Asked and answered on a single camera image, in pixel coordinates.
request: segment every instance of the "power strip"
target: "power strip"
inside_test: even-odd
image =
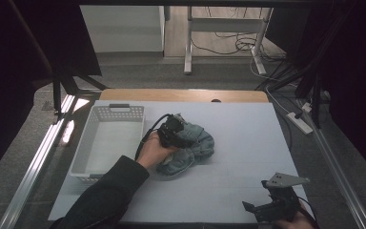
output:
[[[301,118],[295,118],[295,113],[288,113],[287,117],[301,130],[305,135],[311,133],[313,130],[308,124],[304,122]]]

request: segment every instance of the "white desk leg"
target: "white desk leg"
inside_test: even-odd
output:
[[[259,74],[265,75],[266,70],[264,69],[263,63],[260,60],[260,46],[261,42],[263,41],[264,34],[266,33],[267,26],[269,25],[270,17],[272,15],[272,8],[267,8],[267,13],[264,15],[260,31],[257,34],[256,42],[254,43],[254,46],[252,47],[252,56],[254,57],[254,63],[256,64],[257,70]]]
[[[187,7],[187,43],[184,59],[184,74],[192,74],[192,7]]]

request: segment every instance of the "person's left hand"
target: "person's left hand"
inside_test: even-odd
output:
[[[178,148],[174,146],[169,148],[162,147],[158,133],[152,132],[144,143],[136,162],[148,169],[153,165],[162,162],[167,156],[177,150]]]

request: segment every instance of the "gray carpet floor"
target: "gray carpet floor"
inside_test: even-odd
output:
[[[276,64],[267,64],[267,72],[271,73],[275,66]],[[183,74],[181,59],[154,62],[146,60],[123,65],[107,62],[101,66],[101,69],[103,77],[95,76],[94,78],[111,88],[253,90],[264,80],[251,72],[248,60],[226,60],[225,62],[196,60],[192,75]],[[92,89],[91,85],[81,80],[77,80],[77,83],[80,88]],[[280,92],[295,101],[294,89],[287,86]],[[287,110],[296,111],[297,108],[287,98],[279,94],[273,94],[273,96]],[[51,222],[47,221],[48,215],[68,172],[90,106],[98,95],[80,94],[78,97],[88,99],[90,103],[70,116],[70,119],[75,122],[71,141],[68,144],[57,143],[51,150],[47,163],[43,167],[43,173],[34,185],[16,228],[48,228],[51,225]],[[53,121],[52,110],[42,110],[47,102],[52,104],[51,85],[40,89],[35,94],[34,107],[28,120],[0,161],[0,219]],[[296,126],[282,117],[286,113],[279,107],[275,107],[298,173],[302,177],[309,177],[312,181],[304,185],[304,188],[309,201],[317,211],[320,227],[358,228],[314,137],[302,134]],[[334,124],[328,111],[327,105],[321,106],[322,131],[366,209],[366,162]]]

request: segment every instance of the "human hand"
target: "human hand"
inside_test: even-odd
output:
[[[314,229],[314,227],[308,221],[308,219],[300,212],[297,212],[295,214],[292,222],[289,222],[285,219],[281,219],[276,221],[274,224],[282,229]]]
[[[136,162],[148,169],[153,165],[162,162],[167,156],[177,150],[178,148],[174,146],[168,148],[162,147],[158,133],[152,132],[144,143]]]

